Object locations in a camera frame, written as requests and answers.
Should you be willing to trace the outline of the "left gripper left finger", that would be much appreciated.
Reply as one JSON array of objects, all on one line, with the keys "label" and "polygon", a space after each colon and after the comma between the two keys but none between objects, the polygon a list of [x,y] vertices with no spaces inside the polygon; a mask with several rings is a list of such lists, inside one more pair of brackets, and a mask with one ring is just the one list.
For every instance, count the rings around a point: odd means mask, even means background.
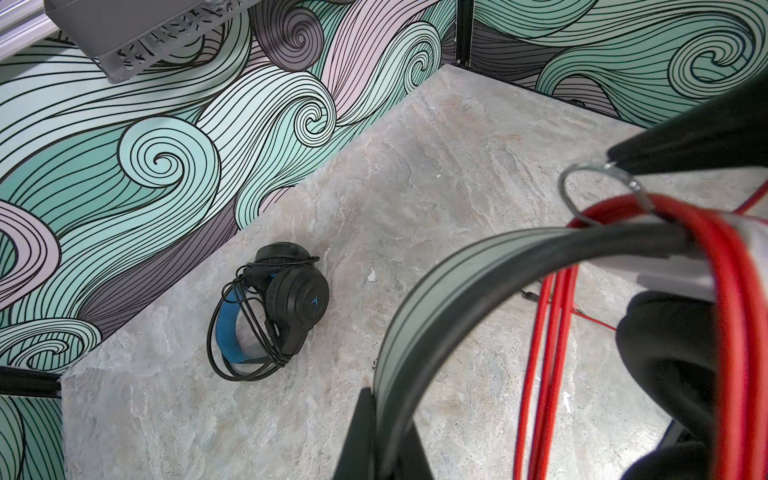
[{"label": "left gripper left finger", "polygon": [[375,400],[370,387],[358,396],[334,480],[372,480],[375,478]]}]

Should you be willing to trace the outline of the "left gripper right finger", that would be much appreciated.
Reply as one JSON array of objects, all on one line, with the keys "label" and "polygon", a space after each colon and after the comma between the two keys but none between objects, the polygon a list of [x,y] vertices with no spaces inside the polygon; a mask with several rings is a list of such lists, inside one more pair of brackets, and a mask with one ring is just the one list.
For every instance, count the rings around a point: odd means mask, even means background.
[{"label": "left gripper right finger", "polygon": [[400,444],[395,466],[396,480],[433,480],[433,474],[414,423]]}]

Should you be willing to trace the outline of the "white black headphones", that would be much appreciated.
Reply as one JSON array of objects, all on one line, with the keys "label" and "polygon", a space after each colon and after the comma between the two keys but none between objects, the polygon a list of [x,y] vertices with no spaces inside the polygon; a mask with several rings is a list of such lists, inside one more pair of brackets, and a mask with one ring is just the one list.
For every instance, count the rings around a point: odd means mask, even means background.
[{"label": "white black headphones", "polygon": [[442,364],[503,302],[540,281],[524,373],[512,475],[549,470],[579,267],[603,261],[646,293],[620,322],[621,359],[640,387],[692,435],[629,469],[632,478],[763,479],[767,475],[767,222],[628,193],[575,210],[561,228],[472,244],[429,272],[390,323],[377,359],[375,478],[395,479],[399,447]]}]

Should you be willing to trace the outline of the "black blue headphones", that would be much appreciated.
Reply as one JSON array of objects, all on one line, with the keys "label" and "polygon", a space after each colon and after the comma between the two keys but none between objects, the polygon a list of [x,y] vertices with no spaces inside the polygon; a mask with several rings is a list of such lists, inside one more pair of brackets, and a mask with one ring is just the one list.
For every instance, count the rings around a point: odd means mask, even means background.
[{"label": "black blue headphones", "polygon": [[206,334],[207,359],[219,378],[264,380],[299,353],[330,300],[318,261],[296,243],[275,242],[237,270]]}]

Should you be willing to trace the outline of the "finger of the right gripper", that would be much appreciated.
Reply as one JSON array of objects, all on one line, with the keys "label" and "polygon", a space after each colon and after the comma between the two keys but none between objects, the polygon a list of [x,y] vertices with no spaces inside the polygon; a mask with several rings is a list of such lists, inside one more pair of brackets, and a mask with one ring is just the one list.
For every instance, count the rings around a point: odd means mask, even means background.
[{"label": "finger of the right gripper", "polygon": [[767,71],[607,151],[632,174],[767,166]]}]

